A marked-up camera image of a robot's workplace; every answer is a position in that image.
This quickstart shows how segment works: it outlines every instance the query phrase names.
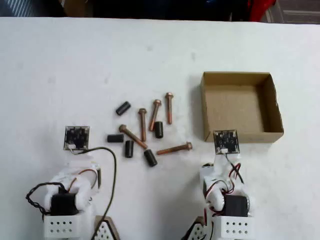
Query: perforated plastic piece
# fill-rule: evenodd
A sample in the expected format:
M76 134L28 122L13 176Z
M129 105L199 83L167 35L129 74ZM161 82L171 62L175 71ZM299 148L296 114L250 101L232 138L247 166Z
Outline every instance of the perforated plastic piece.
M101 223L94 240L115 240L111 233L111 229L105 221Z
M205 236L204 227L200 223L196 223L188 237L188 240L202 240Z
M241 216L216 216L213 218L213 239L252 240L255 238L255 219Z
M81 218L71 216L45 216L45 238L79 238L81 237Z

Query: copper bolt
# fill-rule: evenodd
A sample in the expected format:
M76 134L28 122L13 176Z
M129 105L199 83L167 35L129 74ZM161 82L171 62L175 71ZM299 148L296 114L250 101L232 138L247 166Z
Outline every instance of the copper bolt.
M132 132L127 129L127 126L122 124L119 126L119 132L126 134L129 138L131 138L133 141L135 141L139 146L141 146L144 149L147 149L148 146L142 142L136 135L134 135Z
M154 104L154 109L153 109L152 117L150 120L149 131L154 130L157 113L158 113L159 107L161 106L161 101L159 99L156 99L154 100L153 104Z
M191 144L191 142L187 141L186 144L184 144L184 145L174 146L174 147L170 147L167 149L159 150L156 152L156 154L162 155L162 154L169 154L169 153L177 152L180 150L191 150L191 149L192 149L192 144Z
M171 100L174 98L174 95L171 92L167 92L165 95L166 98L166 114L168 124L172 124L172 104Z
M145 108L139 109L139 115L140 115L140 125L141 125L141 141L146 141L146 113L147 110Z

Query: cardboard box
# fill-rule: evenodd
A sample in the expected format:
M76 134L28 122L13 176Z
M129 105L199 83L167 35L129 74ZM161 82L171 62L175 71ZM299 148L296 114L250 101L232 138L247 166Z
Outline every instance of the cardboard box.
M274 143L284 134L275 84L267 72L204 72L204 140L237 130L240 143Z

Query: wire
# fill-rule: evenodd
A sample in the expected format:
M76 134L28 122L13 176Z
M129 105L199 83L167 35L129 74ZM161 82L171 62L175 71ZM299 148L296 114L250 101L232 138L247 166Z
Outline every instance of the wire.
M214 233L214 222L211 221L211 235L210 235L210 239L209 240L211 240L213 233Z
M235 165L235 168L239 171L240 170L240 167L241 167L241 163L239 162L237 165ZM234 172L235 170L234 169L231 169L231 171L229 172L229 178L230 178L230 176L231 176L231 174Z
M97 180L98 180L98 174L97 174L97 172L95 170L88 168L88 169L85 169L85 170L82 170L81 172L79 172L78 175L81 175L81 174L83 174L85 172L94 172L94 174L95 174L95 180L94 180L93 185L91 186L91 189L93 189L95 184L96 184L96 182L97 182Z
M74 184L74 182L77 180L77 178L75 177L73 180L72 180L72 182L70 183L70 186L69 186L69 188L68 188L68 193L70 192L70 189L71 189L71 187L72 187L72 185Z
M244 182L244 180L242 179L242 177L241 177L238 169L237 169L237 168L235 167L235 165L229 160L229 158L228 158L228 156L227 156L226 153L224 154L224 156L225 156L226 160L231 164L232 170L234 170L234 171L236 172L236 174L239 176L240 181L241 181L243 184L245 184L245 182Z
M32 188L28 194L25 196L25 199L28 200L28 203L30 203L32 206L34 206L35 208L39 209L40 212L42 213L42 221L44 220L44 216L50 214L49 211L46 211L45 208L43 206L41 206L38 202L34 202L31 200L30 196L39 188L42 186L46 186L46 185L56 185L56 186L60 186L62 188L62 190L64 192L67 192L65 186L61 183L61 182L43 182L43 183L39 183L37 186L35 186L34 188Z
M74 152L72 149L69 149L70 152L73 154L73 155L80 155L80 154L86 154L86 153L89 153L89 152L92 152L92 151L95 151L95 150L107 150L109 151L112 156L113 156L113 161L114 161L114 172L113 172L113 184L112 184L112 190L111 190L111 197L110 197L110 201L100 219L100 221L98 222L98 224L96 225L95 227L95 230L94 230L94 233L91 237L91 240L94 240L95 239L95 236L97 235L97 232L100 228L100 225L101 223L104 221L106 215L107 215L107 212L111 206L111 203L114 199L114 195L115 195L115 186L116 186L116 177L117 177L117 157L116 157L116 154L114 153L114 151L112 151L110 148L107 148L107 147L104 147L104 146L99 146L99 147L94 147L94 148L91 148L91 149L86 149L86 150L83 150L81 152Z
M88 171L94 172L94 174L95 174L95 180L94 180L94 183L93 183L92 186L91 186L91 189L93 189L94 186L95 186L95 184L97 183L97 180L98 180L98 174L96 173L95 170L90 169L90 168L84 169L84 170L82 170L81 172L79 172L78 175L81 175L82 173L85 173L85 172L88 172ZM69 188L68 188L68 192L70 192L70 189L71 189L72 185L74 184L74 182L75 182L76 180L77 180L76 177L72 180L72 182L70 183L70 186L69 186Z
M220 183L220 182L224 183L225 186L226 186L226 190L222 188L222 194L225 194L225 193L229 192L229 188L228 188L227 183L226 183L225 181L223 181L223 180L217 180L217 181L215 181L215 182L208 188L208 190L205 192L204 199L207 199L208 195L209 195L210 192L212 191L212 189L213 189L213 187L215 186L215 184Z

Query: circuit board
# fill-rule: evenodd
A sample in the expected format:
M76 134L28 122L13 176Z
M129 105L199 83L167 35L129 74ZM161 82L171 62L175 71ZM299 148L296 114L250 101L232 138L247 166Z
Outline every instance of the circuit board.
M86 150L89 147L89 126L66 126L64 150Z
M236 130L213 131L215 154L240 153Z

